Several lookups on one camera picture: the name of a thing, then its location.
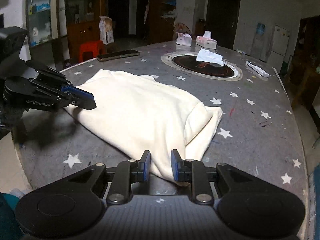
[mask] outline white cloth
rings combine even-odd
[[[201,49],[196,58],[197,61],[204,61],[210,63],[218,63],[223,66],[222,56],[206,49]]]
[[[79,88],[93,93],[93,110],[65,109],[92,133],[139,160],[151,152],[151,172],[173,181],[170,154],[201,160],[222,117],[190,93],[156,82],[148,75],[99,70]]]

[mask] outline blue gripper pad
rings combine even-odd
[[[83,98],[94,100],[93,94],[73,86],[65,86],[61,88],[61,92],[66,92],[66,91],[70,92],[71,94],[81,96]]]

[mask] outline metal screw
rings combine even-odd
[[[196,200],[202,203],[206,203],[212,200],[212,197],[208,194],[199,194],[196,196]]]
[[[112,202],[118,203],[124,200],[124,196],[119,193],[115,193],[109,197],[109,200]]]

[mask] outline red plastic stool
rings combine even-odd
[[[104,45],[102,41],[88,41],[80,45],[79,63],[83,62],[83,53],[92,52],[93,57],[105,54]]]

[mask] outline round table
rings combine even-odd
[[[238,81],[224,81],[187,73],[164,64],[162,55],[175,51],[199,51],[201,47],[176,45],[175,41],[137,48],[140,56],[106,62],[91,60],[63,71],[75,86],[83,84],[99,69],[156,75],[157,82],[173,85],[196,96],[206,106],[220,106],[222,120],[202,161],[215,167],[219,162],[295,193],[308,209],[308,177],[304,151],[287,95],[274,70],[265,63],[236,51],[217,47],[216,53],[243,72]],[[246,65],[261,66],[271,76],[263,78]],[[213,105],[211,99],[222,105]],[[218,132],[230,131],[224,138]],[[75,121],[65,110],[49,113],[30,109],[17,127],[20,160],[33,188],[44,186],[95,163],[114,167],[129,159]],[[64,163],[69,155],[80,163]],[[151,176],[152,195],[179,194],[183,189]]]

